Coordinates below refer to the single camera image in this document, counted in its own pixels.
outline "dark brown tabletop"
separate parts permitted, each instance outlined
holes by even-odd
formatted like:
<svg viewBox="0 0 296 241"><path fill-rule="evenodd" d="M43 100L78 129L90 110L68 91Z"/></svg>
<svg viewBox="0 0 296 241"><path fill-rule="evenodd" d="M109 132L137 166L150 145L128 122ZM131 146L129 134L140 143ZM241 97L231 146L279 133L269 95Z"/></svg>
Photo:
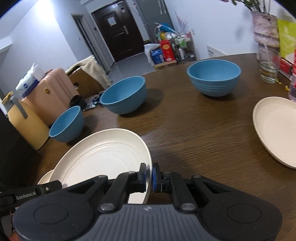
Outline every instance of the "dark brown tabletop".
<svg viewBox="0 0 296 241"><path fill-rule="evenodd" d="M190 64L147 74L147 99L137 111L119 116L97 107L84 113L85 127L78 140L70 144L48 140L39 151L43 159L36 181L89 134L129 129L146 142L162 171L179 172L184 178L200 174L275 204L283 215L277 241L296 240L296 170L268 154L252 121L253 108L262 98L288 98L289 81L281 74L282 85L261 80L255 54L220 58L242 69L231 94L220 98L201 94L186 74ZM151 194L148 200L167 201L161 194Z"/></svg>

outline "white plate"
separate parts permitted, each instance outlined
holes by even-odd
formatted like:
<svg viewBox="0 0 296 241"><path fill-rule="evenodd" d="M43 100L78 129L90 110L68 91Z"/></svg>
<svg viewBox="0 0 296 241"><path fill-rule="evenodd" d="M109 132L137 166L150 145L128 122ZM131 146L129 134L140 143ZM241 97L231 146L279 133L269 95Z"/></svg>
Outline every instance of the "white plate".
<svg viewBox="0 0 296 241"><path fill-rule="evenodd" d="M38 185L39 184L45 184L45 183L48 183L49 180L50 180L50 177L53 173L53 170L50 170L48 173L46 173L41 179L40 181L38 182Z"/></svg>
<svg viewBox="0 0 296 241"><path fill-rule="evenodd" d="M50 181L59 180L66 188L98 175L109 179L147 166L145 193L133 193L128 202L146 203L150 193L152 160L145 142L125 129L108 129L94 133L73 146L56 165Z"/></svg>
<svg viewBox="0 0 296 241"><path fill-rule="evenodd" d="M254 107L253 123L268 152L282 164L296 168L296 103L281 97L264 98Z"/></svg>

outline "beige cloth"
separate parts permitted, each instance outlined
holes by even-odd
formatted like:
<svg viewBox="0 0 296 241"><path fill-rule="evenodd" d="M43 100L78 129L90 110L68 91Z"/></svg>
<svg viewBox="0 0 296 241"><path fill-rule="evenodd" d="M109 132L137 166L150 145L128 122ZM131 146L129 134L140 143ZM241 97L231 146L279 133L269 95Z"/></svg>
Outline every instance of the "beige cloth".
<svg viewBox="0 0 296 241"><path fill-rule="evenodd" d="M78 67L80 67L84 72L89 74L91 77L93 77L96 81L99 82L99 84L104 88L108 89L111 86L111 82L108 79L105 71L102 69L102 67L97 63L96 59L93 55L79 61L78 63L74 64L72 67L70 67L66 74L70 74L74 70L76 70Z"/></svg>

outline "brown door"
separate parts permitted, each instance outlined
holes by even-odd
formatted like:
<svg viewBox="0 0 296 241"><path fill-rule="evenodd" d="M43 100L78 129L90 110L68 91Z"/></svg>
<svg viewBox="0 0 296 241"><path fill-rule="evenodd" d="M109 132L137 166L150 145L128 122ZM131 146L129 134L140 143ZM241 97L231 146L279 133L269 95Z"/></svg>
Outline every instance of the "brown door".
<svg viewBox="0 0 296 241"><path fill-rule="evenodd" d="M116 62L144 52L143 39L124 1L92 13Z"/></svg>

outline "plastic bag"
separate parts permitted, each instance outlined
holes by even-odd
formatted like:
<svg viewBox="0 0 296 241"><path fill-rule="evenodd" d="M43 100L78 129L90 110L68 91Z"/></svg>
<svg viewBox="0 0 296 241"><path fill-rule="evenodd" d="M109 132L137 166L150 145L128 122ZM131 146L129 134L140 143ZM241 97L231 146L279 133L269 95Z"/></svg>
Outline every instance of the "plastic bag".
<svg viewBox="0 0 296 241"><path fill-rule="evenodd" d="M25 98L44 77L44 71L33 63L30 70L25 74L25 76L20 80L19 84L15 88L23 98Z"/></svg>
<svg viewBox="0 0 296 241"><path fill-rule="evenodd" d="M154 50L158 47L160 47L160 44L145 44L144 45L144 51L147 56L148 62L151 64L151 66L154 66L155 64L151 58L150 52L151 52L151 50Z"/></svg>

